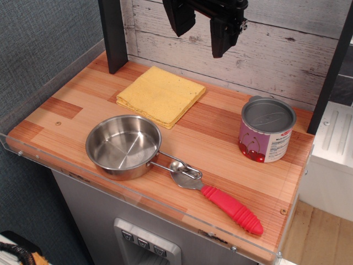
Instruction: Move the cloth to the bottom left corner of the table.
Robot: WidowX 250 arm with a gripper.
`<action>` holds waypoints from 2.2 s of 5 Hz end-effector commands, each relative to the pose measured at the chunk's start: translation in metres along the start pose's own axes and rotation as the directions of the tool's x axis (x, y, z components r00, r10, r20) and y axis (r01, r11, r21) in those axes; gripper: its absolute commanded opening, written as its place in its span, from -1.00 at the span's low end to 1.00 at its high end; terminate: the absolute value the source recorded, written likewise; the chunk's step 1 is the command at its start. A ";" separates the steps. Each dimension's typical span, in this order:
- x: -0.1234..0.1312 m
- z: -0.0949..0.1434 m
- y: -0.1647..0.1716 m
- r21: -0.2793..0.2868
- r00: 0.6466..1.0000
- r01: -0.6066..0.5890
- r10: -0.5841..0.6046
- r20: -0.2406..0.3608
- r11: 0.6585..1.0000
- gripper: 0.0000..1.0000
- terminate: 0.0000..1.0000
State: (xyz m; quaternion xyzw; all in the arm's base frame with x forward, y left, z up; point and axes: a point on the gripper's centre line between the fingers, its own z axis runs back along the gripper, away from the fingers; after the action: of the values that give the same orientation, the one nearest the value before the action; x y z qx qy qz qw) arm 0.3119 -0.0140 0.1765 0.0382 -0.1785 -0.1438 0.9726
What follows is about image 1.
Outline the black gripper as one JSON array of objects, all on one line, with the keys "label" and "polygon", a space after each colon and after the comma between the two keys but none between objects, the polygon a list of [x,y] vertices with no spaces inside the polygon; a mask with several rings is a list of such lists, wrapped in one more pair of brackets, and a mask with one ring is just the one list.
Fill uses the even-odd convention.
[{"label": "black gripper", "polygon": [[210,18],[211,47],[214,58],[221,58],[235,46],[239,34],[248,27],[244,11],[248,1],[162,0],[170,25],[178,37],[195,25],[195,11]]}]

